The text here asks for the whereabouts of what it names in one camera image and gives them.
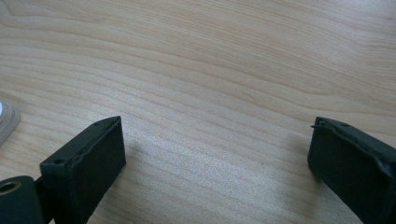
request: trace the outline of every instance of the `wood grain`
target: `wood grain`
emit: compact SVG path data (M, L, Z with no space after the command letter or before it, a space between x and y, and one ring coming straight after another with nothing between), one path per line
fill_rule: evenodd
M360 223L306 164L316 116L396 147L396 3L0 1L0 178L121 115L89 223Z

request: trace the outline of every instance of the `wooden table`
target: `wooden table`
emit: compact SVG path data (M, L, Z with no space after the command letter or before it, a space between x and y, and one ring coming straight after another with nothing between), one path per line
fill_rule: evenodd
M89 223L360 223L306 156L316 116L396 147L396 3L0 2L0 178L122 116Z

